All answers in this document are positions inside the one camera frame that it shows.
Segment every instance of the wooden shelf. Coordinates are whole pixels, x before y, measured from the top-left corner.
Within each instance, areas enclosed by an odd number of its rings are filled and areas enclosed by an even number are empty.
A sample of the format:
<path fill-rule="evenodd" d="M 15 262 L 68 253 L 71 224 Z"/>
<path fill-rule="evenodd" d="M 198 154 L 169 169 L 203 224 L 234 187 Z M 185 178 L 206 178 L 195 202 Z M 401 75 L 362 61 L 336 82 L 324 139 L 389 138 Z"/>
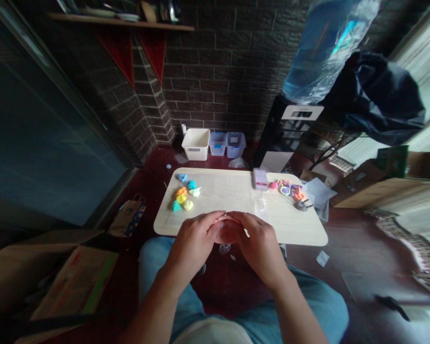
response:
<path fill-rule="evenodd" d="M 152 23 L 147 21 L 124 21 L 116 18 L 100 18 L 93 16 L 82 16 L 76 14 L 63 14 L 63 13 L 48 13 L 48 15 L 57 21 L 64 22 L 83 22 L 89 24 L 101 24 L 101 25 L 117 25 L 117 26 L 130 26 L 150 29 L 163 29 L 163 30 L 174 30 L 174 31 L 194 31 L 194 26 L 185 25 L 172 25 L 163 23 Z"/>

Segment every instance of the white plastic bin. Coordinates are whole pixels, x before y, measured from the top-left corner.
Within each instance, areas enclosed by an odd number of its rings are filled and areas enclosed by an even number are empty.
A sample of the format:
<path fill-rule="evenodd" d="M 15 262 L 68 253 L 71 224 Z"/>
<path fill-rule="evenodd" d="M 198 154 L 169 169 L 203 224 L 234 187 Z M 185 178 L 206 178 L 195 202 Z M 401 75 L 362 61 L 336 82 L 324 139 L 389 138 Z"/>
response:
<path fill-rule="evenodd" d="M 229 132 L 226 134 L 226 142 L 226 152 L 230 159 L 241 157 L 247 146 L 244 133 Z"/>
<path fill-rule="evenodd" d="M 214 156 L 223 156 L 226 149 L 225 133 L 210 133 L 210 154 Z"/>
<path fill-rule="evenodd" d="M 182 142 L 188 160 L 206 161 L 209 153 L 210 129 L 190 128 Z"/>

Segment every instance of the person's left hand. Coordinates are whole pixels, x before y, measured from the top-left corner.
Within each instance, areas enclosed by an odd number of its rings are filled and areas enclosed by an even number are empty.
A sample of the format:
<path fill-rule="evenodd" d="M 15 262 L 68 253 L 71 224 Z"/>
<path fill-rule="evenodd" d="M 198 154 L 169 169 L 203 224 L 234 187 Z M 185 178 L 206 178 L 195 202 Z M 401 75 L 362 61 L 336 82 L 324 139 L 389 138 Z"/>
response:
<path fill-rule="evenodd" d="M 180 292 L 183 292 L 212 252 L 220 227 L 210 226 L 224 214 L 225 211 L 214 211 L 186 219 L 182 223 L 162 268 L 175 276 L 175 286 Z"/>

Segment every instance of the orange clay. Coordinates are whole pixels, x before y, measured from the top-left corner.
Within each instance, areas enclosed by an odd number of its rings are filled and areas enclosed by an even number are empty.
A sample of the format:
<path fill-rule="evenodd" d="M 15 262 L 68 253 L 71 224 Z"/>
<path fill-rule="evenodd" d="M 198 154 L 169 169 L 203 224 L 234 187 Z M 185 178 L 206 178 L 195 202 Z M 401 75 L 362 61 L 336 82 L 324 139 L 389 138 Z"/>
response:
<path fill-rule="evenodd" d="M 300 201 L 300 200 L 303 200 L 305 197 L 306 197 L 306 196 L 304 196 L 304 194 L 301 192 L 301 187 L 300 187 L 300 186 L 298 186 L 298 187 L 296 188 L 295 195 L 293 196 L 293 198 L 294 198 L 296 201 Z"/>
<path fill-rule="evenodd" d="M 188 191 L 186 190 L 186 188 L 182 187 L 182 188 L 178 189 L 176 196 L 178 196 L 178 195 L 185 196 L 187 193 L 188 193 Z"/>

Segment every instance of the blue jeans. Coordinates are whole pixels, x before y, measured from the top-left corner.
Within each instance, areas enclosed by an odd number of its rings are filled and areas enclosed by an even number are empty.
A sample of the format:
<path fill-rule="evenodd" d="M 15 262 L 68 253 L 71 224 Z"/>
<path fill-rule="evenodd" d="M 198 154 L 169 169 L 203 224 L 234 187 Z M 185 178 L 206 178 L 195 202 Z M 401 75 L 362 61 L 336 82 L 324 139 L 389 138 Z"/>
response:
<path fill-rule="evenodd" d="M 148 240 L 140 251 L 139 302 L 150 289 L 158 270 L 164 265 L 174 242 L 173 238 L 155 237 Z M 341 341 L 349 322 L 347 306 L 342 296 L 323 281 L 289 266 L 310 308 L 315 314 L 330 344 Z M 171 343 L 192 323 L 209 317 L 191 284 L 186 287 L 177 304 L 172 326 Z M 282 343 L 274 300 L 268 300 L 254 309 L 239 314 L 236 323 L 244 327 L 254 344 Z"/>

